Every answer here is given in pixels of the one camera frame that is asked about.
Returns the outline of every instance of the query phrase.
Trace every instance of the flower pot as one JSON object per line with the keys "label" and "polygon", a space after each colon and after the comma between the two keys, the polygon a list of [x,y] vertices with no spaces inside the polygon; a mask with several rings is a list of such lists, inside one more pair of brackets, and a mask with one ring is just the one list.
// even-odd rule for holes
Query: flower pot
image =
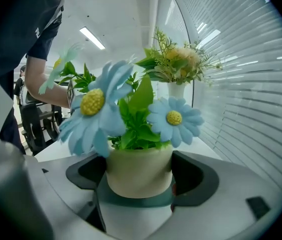
{"label": "flower pot", "polygon": [[169,96],[173,96],[177,99],[184,97],[186,83],[178,85],[176,82],[167,82],[167,88],[169,90]]}
{"label": "flower pot", "polygon": [[173,147],[139,150],[112,149],[106,159],[109,187],[125,198],[150,198],[163,193],[171,184]]}

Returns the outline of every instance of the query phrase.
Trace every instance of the cream flower pot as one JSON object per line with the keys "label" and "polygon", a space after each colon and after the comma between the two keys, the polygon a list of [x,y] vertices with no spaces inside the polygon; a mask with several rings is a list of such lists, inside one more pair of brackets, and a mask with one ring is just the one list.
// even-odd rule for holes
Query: cream flower pot
{"label": "cream flower pot", "polygon": [[177,99],[181,99],[184,97],[186,83],[182,83],[178,85],[176,82],[167,82],[167,88],[169,91],[169,96],[173,96]]}
{"label": "cream flower pot", "polygon": [[108,185],[125,198],[149,198],[163,193],[171,184],[173,147],[140,150],[112,149],[106,159]]}

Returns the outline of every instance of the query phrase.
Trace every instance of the person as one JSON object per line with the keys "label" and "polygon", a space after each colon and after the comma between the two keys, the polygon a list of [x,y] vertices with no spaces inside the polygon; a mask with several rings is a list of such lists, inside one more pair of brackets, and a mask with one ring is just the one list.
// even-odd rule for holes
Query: person
{"label": "person", "polygon": [[17,104],[20,106],[20,91],[21,91],[21,87],[24,85],[25,83],[25,70],[26,70],[26,66],[22,66],[20,68],[20,77],[19,79],[16,81],[15,86],[14,86],[14,90],[13,90],[13,94],[16,96],[16,101]]}
{"label": "person", "polygon": [[[13,99],[14,69],[26,54],[24,84],[37,100],[68,108],[67,89],[55,84],[39,95],[46,81],[47,56],[62,21],[64,0],[0,0],[0,85]],[[23,154],[14,110],[5,119],[0,139],[17,146]]]}

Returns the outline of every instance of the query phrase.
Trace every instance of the sleeve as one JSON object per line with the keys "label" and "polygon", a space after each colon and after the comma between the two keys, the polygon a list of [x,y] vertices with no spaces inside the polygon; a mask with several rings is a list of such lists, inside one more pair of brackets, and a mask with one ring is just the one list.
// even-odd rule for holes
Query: sleeve
{"label": "sleeve", "polygon": [[18,80],[16,80],[15,87],[13,90],[13,94],[15,96],[20,96],[21,85],[22,85],[22,78],[19,78]]}
{"label": "sleeve", "polygon": [[52,23],[43,31],[32,48],[28,51],[28,56],[47,60],[52,41],[58,33],[61,19],[62,14],[54,21],[54,23]]}

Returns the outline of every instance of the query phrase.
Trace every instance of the blue daisy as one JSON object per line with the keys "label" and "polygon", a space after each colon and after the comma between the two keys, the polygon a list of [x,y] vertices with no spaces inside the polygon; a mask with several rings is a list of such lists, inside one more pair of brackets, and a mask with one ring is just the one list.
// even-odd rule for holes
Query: blue daisy
{"label": "blue daisy", "polygon": [[39,94],[44,94],[47,88],[53,88],[55,80],[60,77],[60,73],[65,68],[66,63],[74,60],[80,50],[82,50],[82,45],[79,43],[75,43],[70,47],[68,51],[62,52],[60,58],[55,62],[53,70],[50,73],[48,79],[40,86],[38,91]]}
{"label": "blue daisy", "polygon": [[99,155],[108,157],[108,136],[122,136],[126,132],[115,101],[132,91],[125,82],[133,65],[123,60],[110,67],[111,63],[103,67],[101,76],[88,85],[88,93],[74,98],[72,116],[59,127],[59,139],[65,142],[69,138],[71,154],[87,154],[93,146]]}
{"label": "blue daisy", "polygon": [[198,126],[204,123],[200,110],[185,103],[184,98],[169,97],[168,101],[160,98],[148,106],[151,113],[146,119],[152,124],[152,132],[160,134],[161,142],[171,141],[175,148],[181,141],[190,145],[200,134]]}

